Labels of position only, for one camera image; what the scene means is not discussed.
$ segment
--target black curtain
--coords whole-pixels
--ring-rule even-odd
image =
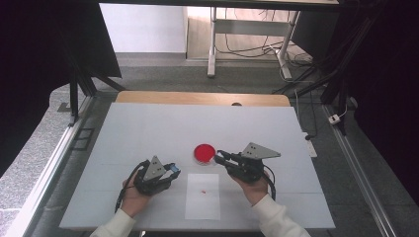
[[[6,0],[0,16],[2,176],[42,120],[50,93],[69,83],[71,61],[83,73],[121,72],[99,4]]]
[[[389,0],[351,63],[355,118],[419,203],[419,28],[414,1]]]

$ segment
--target red petri dish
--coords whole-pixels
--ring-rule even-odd
[[[215,149],[209,144],[198,145],[194,150],[195,159],[201,164],[209,164],[215,155]]]

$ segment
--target white sleeve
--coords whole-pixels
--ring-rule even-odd
[[[287,208],[265,195],[253,207],[266,237],[309,237],[307,231],[287,216]]]
[[[134,219],[118,209],[115,216],[107,224],[99,226],[90,237],[126,237],[134,224]]]

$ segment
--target wooden edge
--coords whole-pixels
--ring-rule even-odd
[[[213,106],[231,106],[233,103],[239,103],[242,106],[258,107],[289,107],[291,105],[288,97],[284,95],[154,91],[122,91],[118,93],[116,102]]]

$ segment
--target white paper sheet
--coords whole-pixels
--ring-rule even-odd
[[[188,174],[185,219],[220,220],[218,174]]]

